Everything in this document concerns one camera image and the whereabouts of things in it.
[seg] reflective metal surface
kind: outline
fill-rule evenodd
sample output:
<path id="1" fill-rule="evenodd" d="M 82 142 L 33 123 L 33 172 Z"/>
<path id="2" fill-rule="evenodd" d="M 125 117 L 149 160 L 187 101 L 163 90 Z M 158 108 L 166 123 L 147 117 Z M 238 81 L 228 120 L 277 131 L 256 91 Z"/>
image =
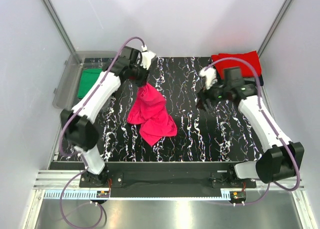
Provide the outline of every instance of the reflective metal surface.
<path id="1" fill-rule="evenodd" d="M 247 201 L 260 195 L 247 192 Z M 65 214 L 84 203 L 83 200 L 64 200 Z M 251 206 L 222 206 L 205 201 L 107 201 L 107 213 L 100 227 L 104 229 L 300 229 L 302 228 L 291 193 L 270 191 L 260 203 Z M 68 219 L 79 227 L 92 226 L 100 212 L 86 205 Z M 37 229 L 69 229 L 61 218 L 59 201 L 43 200 Z"/>

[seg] pink cloth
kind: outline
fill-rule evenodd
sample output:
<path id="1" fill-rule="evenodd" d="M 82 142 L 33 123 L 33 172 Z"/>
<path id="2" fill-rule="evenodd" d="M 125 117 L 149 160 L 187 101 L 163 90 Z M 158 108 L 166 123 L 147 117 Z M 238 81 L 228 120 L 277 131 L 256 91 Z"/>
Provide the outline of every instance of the pink cloth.
<path id="1" fill-rule="evenodd" d="M 178 133 L 174 120 L 167 112 L 166 99 L 149 83 L 138 89 L 126 121 L 141 124 L 140 135 L 150 146 L 162 137 L 173 137 Z"/>

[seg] red cloth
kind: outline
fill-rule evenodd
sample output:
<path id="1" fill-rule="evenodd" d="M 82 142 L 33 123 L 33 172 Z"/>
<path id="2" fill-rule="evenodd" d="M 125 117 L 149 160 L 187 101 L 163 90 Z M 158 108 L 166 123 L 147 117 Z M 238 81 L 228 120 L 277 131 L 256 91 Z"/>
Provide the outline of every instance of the red cloth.
<path id="1" fill-rule="evenodd" d="M 227 54 L 227 53 L 219 53 L 219 55 L 212 55 L 211 58 L 212 60 L 215 62 L 219 59 L 222 58 L 240 58 L 243 59 L 245 61 L 247 61 L 248 63 L 250 63 L 254 69 L 256 70 L 256 73 L 258 74 L 258 76 L 261 75 L 262 69 L 261 69 L 261 65 L 260 65 L 260 61 L 259 61 L 259 57 L 256 51 L 251 51 L 245 54 Z M 242 72 L 242 76 L 244 78 L 252 78 L 254 77 L 253 73 L 251 72 L 251 70 L 244 65 L 243 63 L 241 63 L 240 61 L 235 61 L 235 60 L 224 60 L 221 62 L 218 62 L 217 64 L 215 64 L 216 70 L 218 71 L 221 79 L 225 78 L 225 74 L 224 74 L 224 69 L 226 68 L 233 68 L 233 67 L 240 67 L 241 68 L 241 72 Z"/>
<path id="2" fill-rule="evenodd" d="M 178 133 L 174 120 L 167 112 L 166 99 L 149 83 L 138 89 L 126 121 L 141 124 L 139 133 L 150 146 L 162 137 L 173 137 Z"/>

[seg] green cloth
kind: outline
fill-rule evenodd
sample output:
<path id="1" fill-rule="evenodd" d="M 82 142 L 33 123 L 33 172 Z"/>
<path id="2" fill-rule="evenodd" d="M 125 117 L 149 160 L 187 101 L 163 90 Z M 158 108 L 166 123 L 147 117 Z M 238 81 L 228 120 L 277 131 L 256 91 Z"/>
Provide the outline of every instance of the green cloth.
<path id="1" fill-rule="evenodd" d="M 101 72 L 101 68 L 86 69 L 82 72 L 78 90 L 78 98 L 82 99 L 85 97 L 92 86 L 96 83 Z"/>

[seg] marble tabletop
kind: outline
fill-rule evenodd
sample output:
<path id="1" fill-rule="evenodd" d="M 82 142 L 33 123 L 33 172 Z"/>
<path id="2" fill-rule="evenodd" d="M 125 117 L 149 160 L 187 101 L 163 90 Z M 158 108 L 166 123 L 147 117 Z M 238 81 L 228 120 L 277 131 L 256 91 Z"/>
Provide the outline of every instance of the marble tabletop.
<path id="1" fill-rule="evenodd" d="M 158 57 L 150 67 L 148 82 L 166 98 L 166 109 L 174 119 L 178 134 L 163 137 L 149 146 L 139 135 L 139 125 L 127 123 L 138 88 L 126 81 L 100 112 L 95 126 L 97 143 L 106 162 L 214 162 L 253 161 L 262 155 L 260 141 L 249 121 L 229 101 L 212 111 L 196 108 L 197 92 L 203 81 L 198 72 L 209 57 Z M 93 68 L 85 63 L 84 69 Z M 63 142 L 66 152 L 72 147 Z M 59 156 L 58 161 L 80 158 Z"/>

